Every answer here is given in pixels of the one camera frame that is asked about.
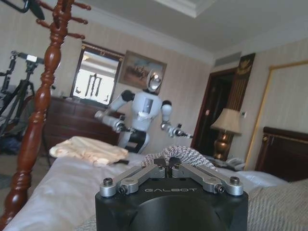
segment white bedsheet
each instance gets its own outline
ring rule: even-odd
[[[132,166],[139,165],[143,155],[129,154],[129,165],[116,164],[103,168],[70,157],[58,158],[29,201],[5,231],[69,231],[95,213],[94,195],[105,177],[113,177]],[[261,172],[220,171],[238,176],[249,192],[257,186],[286,183]]]

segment table lamp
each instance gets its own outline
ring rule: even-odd
[[[224,108],[218,119],[211,125],[212,129],[220,130],[219,137],[214,142],[214,158],[226,160],[230,148],[227,133],[240,135],[240,112]]]

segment brass lamp base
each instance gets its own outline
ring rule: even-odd
[[[226,133],[222,133],[218,139],[214,142],[215,152],[214,158],[225,161],[227,159],[226,153],[230,148],[228,142],[228,136]]]

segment gray blanket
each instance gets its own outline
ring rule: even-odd
[[[96,231],[96,217],[75,229]],[[248,231],[308,231],[308,180],[249,194]]]

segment wooden coat rack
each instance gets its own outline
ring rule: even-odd
[[[61,60],[61,45],[67,35],[77,39],[85,38],[84,35],[67,31],[70,20],[83,24],[88,23],[85,19],[72,17],[72,5],[91,10],[90,6],[77,3],[75,0],[58,0],[54,8],[42,1],[38,1],[38,3],[41,7],[52,11],[53,22],[50,25],[37,19],[38,24],[50,29],[51,43],[44,56],[45,70],[40,78],[42,84],[35,95],[35,111],[29,118],[28,128],[17,158],[17,171],[11,182],[11,191],[4,202],[5,209],[0,218],[0,231],[5,228],[28,200],[27,191],[31,186],[31,171],[38,156],[46,111],[51,101],[50,87],[54,82],[54,72]]]

